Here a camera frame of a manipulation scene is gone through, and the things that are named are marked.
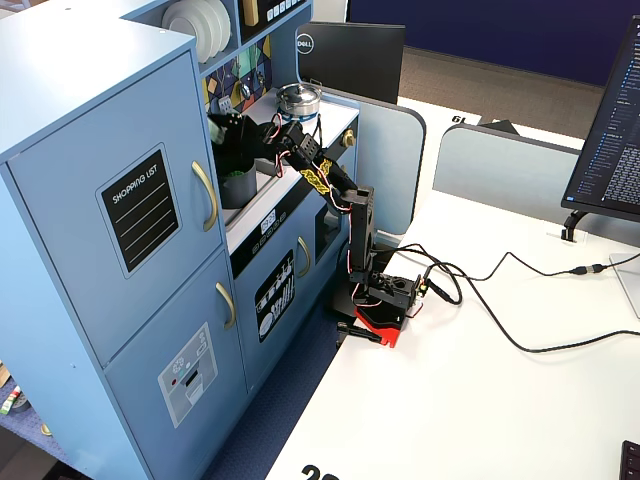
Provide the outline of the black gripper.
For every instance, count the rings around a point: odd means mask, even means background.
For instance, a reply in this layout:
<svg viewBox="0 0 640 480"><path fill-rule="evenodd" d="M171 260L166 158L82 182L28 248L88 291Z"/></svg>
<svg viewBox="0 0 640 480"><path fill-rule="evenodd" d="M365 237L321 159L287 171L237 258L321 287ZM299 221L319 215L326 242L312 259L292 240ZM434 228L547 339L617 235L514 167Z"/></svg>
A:
<svg viewBox="0 0 640 480"><path fill-rule="evenodd" d="M218 174L248 172L255 159L276 160L286 150L279 136L279 125L257 124L239 113L209 113L208 120L218 128L241 129L240 136L215 139L215 166Z"/></svg>

